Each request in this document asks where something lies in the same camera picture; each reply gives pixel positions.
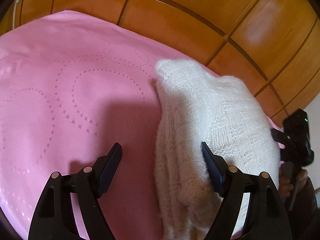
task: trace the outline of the wooden wall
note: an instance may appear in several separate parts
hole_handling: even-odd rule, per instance
[[[15,26],[66,9],[241,78],[280,126],[320,91],[320,21],[307,0],[20,0]]]
[[[12,30],[14,3],[10,6],[2,21],[0,22],[0,36]]]

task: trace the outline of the knitted sweater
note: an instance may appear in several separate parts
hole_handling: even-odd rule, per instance
[[[155,177],[164,240],[200,240],[221,204],[212,190],[201,142],[244,173],[267,171],[276,186],[279,147],[263,110],[241,80],[215,78],[186,60],[162,60],[156,72],[162,117]],[[244,194],[234,233],[243,226],[248,201],[249,194]]]

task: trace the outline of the dotted pattern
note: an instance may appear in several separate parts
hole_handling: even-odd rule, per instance
[[[51,104],[51,102],[47,99],[47,96],[45,95],[45,93],[42,92],[41,90],[38,90],[37,88],[31,88],[31,87],[29,87],[29,88],[23,88],[23,89],[21,89],[21,90],[18,90],[16,93],[13,93],[13,95],[10,96],[9,98],[12,98],[12,97],[14,97],[14,96],[17,95],[17,94],[21,94],[22,92],[26,92],[26,91],[37,92],[44,100],[46,100],[46,103],[47,103],[47,105],[48,105],[49,110],[52,108],[52,104]],[[55,117],[54,117],[54,111],[51,110],[50,112],[51,112],[51,114],[52,114],[52,118],[51,118],[51,120],[52,120],[51,135],[53,135],[53,134],[54,134],[54,127],[55,127],[55,123],[54,123]],[[2,128],[3,128],[2,133],[4,134],[4,135],[3,135],[3,136],[4,136],[3,142],[5,143],[6,137],[5,137],[4,125],[2,125]],[[45,154],[46,151],[47,151],[47,148],[49,148],[51,140],[52,140],[52,137],[49,137],[48,143],[46,144],[46,147],[45,147],[44,150],[43,150],[43,154]]]
[[[86,134],[92,134],[93,136],[97,136],[98,135],[98,127],[99,127],[99,123],[95,120],[93,120],[92,118],[90,118],[87,114],[83,113],[79,107],[79,105],[76,102],[76,87],[78,85],[78,83],[80,82],[80,80],[85,77],[87,74],[94,74],[94,73],[104,73],[105,75],[119,75],[120,77],[122,77],[124,80],[128,80],[129,82],[132,83],[132,85],[134,85],[134,87],[136,87],[136,89],[140,92],[141,94],[141,98],[142,98],[142,105],[141,105],[141,110],[139,112],[139,115],[137,116],[137,119],[140,117],[140,115],[143,113],[143,109],[144,109],[144,105],[146,102],[146,97],[145,97],[145,92],[143,91],[142,87],[129,75],[121,72],[121,71],[114,71],[111,70],[110,68],[103,68],[103,69],[95,69],[95,68],[91,68],[91,69],[87,69],[87,70],[83,70],[82,72],[80,72],[73,80],[72,86],[70,88],[70,92],[72,92],[71,94],[71,98],[70,101],[71,103],[74,104],[74,108],[75,108],[75,112],[78,114],[78,116],[85,122],[85,125],[83,123],[77,122],[76,120],[74,120],[73,118],[71,118],[72,114],[71,113],[67,113],[67,110],[64,108],[63,106],[63,102],[59,96],[59,85],[60,85],[60,79],[63,76],[64,72],[65,72],[65,68],[68,67],[69,64],[72,63],[76,63],[76,62],[81,62],[81,61],[98,61],[98,60],[108,60],[108,63],[112,62],[116,65],[121,65],[124,67],[129,67],[129,68],[133,68],[137,71],[140,71],[141,73],[144,73],[145,75],[147,75],[151,80],[154,80],[154,78],[145,70],[146,66],[152,66],[150,63],[150,59],[148,57],[148,55],[146,55],[143,51],[139,50],[139,49],[135,49],[134,53],[137,55],[137,58],[139,59],[139,61],[143,61],[143,64],[141,65],[137,65],[135,63],[130,62],[127,59],[124,58],[118,58],[118,57],[114,57],[113,55],[113,50],[112,50],[112,45],[110,44],[110,49],[103,49],[103,53],[102,55],[82,55],[79,57],[75,57],[71,60],[54,60],[57,63],[60,63],[62,65],[62,68],[60,69],[60,71],[57,73],[56,77],[54,78],[55,81],[55,86],[54,86],[54,90],[53,90],[53,98],[51,100],[49,100],[48,96],[41,90],[39,90],[38,88],[33,88],[33,87],[29,87],[29,88],[22,88],[21,90],[17,90],[15,93],[13,93],[11,96],[9,96],[8,99],[4,99],[3,102],[6,103],[10,103],[11,98],[15,97],[18,94],[21,93],[25,93],[25,92],[32,92],[32,93],[37,93],[39,96],[41,96],[47,104],[48,110],[50,111],[50,113],[52,114],[51,116],[51,135],[48,138],[48,142],[46,143],[46,145],[44,146],[43,152],[39,155],[39,159],[36,160],[36,164],[39,164],[39,161],[41,161],[43,159],[43,156],[45,154],[48,153],[48,149],[50,148],[50,143],[52,142],[53,138],[54,138],[54,133],[55,133],[55,119],[56,119],[56,114],[59,115],[60,113],[63,114],[65,116],[66,119],[68,119],[69,122],[71,122],[71,124],[75,125],[75,127],[77,127],[78,129],[82,129],[84,130],[84,132]],[[57,111],[55,113],[54,111],[54,107],[53,106],[57,106],[58,109],[61,109],[60,111]],[[6,136],[5,136],[5,125],[2,124],[1,126],[1,130],[3,133],[3,142],[2,142],[2,149],[5,150],[6,149]],[[16,166],[14,166],[14,171],[17,174],[22,174],[22,175],[27,175],[29,173],[31,173],[34,168],[33,167],[29,167],[25,170],[22,170],[20,168],[17,168]],[[0,188],[0,193],[4,196],[4,198],[6,199],[5,203],[6,205],[9,205],[9,207],[16,212],[17,215],[22,216],[25,221],[30,224],[31,222],[31,218],[26,216],[26,213],[30,213],[30,212],[26,212],[26,209],[31,209],[33,210],[34,207],[27,203],[26,200],[21,199],[20,196],[16,195],[14,192],[9,192],[8,190],[6,190],[4,187]],[[12,203],[14,202],[21,202],[23,203],[23,210],[20,210],[17,207],[14,207],[12,204],[10,204],[10,199],[12,199]]]
[[[127,61],[127,60],[121,59],[121,58],[118,59],[117,57],[113,57],[113,58],[112,58],[112,57],[111,57],[111,53],[112,53],[112,50],[111,50],[111,49],[109,49],[109,51],[108,51],[107,54],[105,54],[105,51],[106,51],[106,49],[103,50],[103,54],[104,54],[104,55],[91,55],[91,56],[89,56],[89,55],[82,55],[82,56],[77,57],[77,59],[74,59],[74,58],[73,58],[71,61],[70,61],[70,60],[69,60],[69,61],[66,61],[66,60],[63,60],[63,61],[55,60],[55,61],[65,63],[65,64],[64,64],[64,67],[67,67],[67,63],[72,63],[72,62],[75,63],[76,61],[77,61],[77,62],[81,62],[81,61],[94,61],[94,60],[100,60],[100,59],[102,59],[102,60],[108,59],[109,61],[111,60],[112,62],[114,62],[114,63],[116,63],[116,64],[119,65],[119,64],[121,64],[120,62],[117,61],[117,60],[119,60],[119,61],[122,61],[123,66],[133,67],[133,68],[136,67],[136,68],[138,68],[139,70],[141,70],[143,73],[145,73],[146,75],[148,75],[149,77],[151,77],[151,75],[149,75],[145,70],[143,70],[142,68],[134,65],[133,63],[130,63],[130,61]],[[146,62],[145,65],[146,65],[146,64],[149,64],[149,59],[147,59],[147,61],[144,60],[144,62]],[[63,71],[64,71],[64,69],[61,68],[60,71],[59,71],[59,73],[57,74],[58,78],[55,80],[55,81],[57,82],[57,85],[54,87],[54,88],[56,89],[56,91],[57,91],[57,89],[58,89],[59,77],[63,74]],[[136,83],[136,81],[133,80],[132,78],[130,78],[128,75],[123,74],[123,73],[120,73],[119,71],[113,71],[113,70],[110,70],[110,69],[88,69],[88,70],[84,70],[82,73],[79,73],[79,75],[77,75],[76,78],[74,79],[73,85],[72,85],[72,87],[71,87],[71,92],[73,93],[73,94],[71,95],[71,102],[74,104],[74,108],[77,109],[77,110],[76,110],[76,113],[77,113],[84,121],[88,122],[88,124],[91,125],[91,128],[90,128],[90,127],[89,127],[89,128],[86,128],[86,130],[85,130],[86,133],[88,133],[88,134],[91,134],[91,133],[92,133],[94,136],[97,136],[97,135],[98,135],[98,132],[97,132],[96,128],[99,126],[99,124],[98,124],[98,122],[92,120],[91,118],[89,118],[88,116],[86,116],[85,113],[83,113],[83,112],[81,112],[81,111],[79,110],[79,107],[78,107],[78,105],[77,105],[77,103],[76,103],[76,99],[75,99],[75,94],[74,94],[74,93],[75,93],[75,87],[76,87],[77,82],[79,81],[79,78],[81,78],[84,74],[87,74],[87,73],[97,73],[97,72],[99,72],[99,73],[111,73],[111,74],[116,74],[116,75],[118,74],[118,75],[120,75],[120,76],[122,76],[122,77],[124,77],[124,78],[126,78],[126,79],[128,79],[128,80],[130,80],[130,81],[137,87],[137,89],[140,91],[141,97],[142,97],[142,100],[143,100],[143,101],[142,101],[143,104],[145,104],[145,100],[146,100],[146,97],[145,97],[145,95],[144,95],[144,92],[142,91],[142,88],[139,87],[139,85]],[[70,119],[70,120],[71,120],[70,122],[71,122],[72,124],[76,125],[79,129],[82,129],[83,125],[82,125],[82,124],[78,124],[74,119],[70,118],[71,114],[70,114],[70,113],[67,113],[67,111],[63,108],[63,104],[60,103],[60,98],[59,98],[58,92],[55,92],[54,95],[56,96],[56,101],[59,102],[58,107],[61,108],[61,109],[63,109],[63,110],[62,110],[62,113],[65,114],[65,118],[66,118],[66,119]]]

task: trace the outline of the pink blanket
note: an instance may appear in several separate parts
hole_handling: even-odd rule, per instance
[[[0,200],[22,238],[50,174],[76,173],[115,142],[123,158],[99,200],[106,220],[117,240],[162,238],[153,176],[162,58],[188,57],[74,11],[0,37]]]

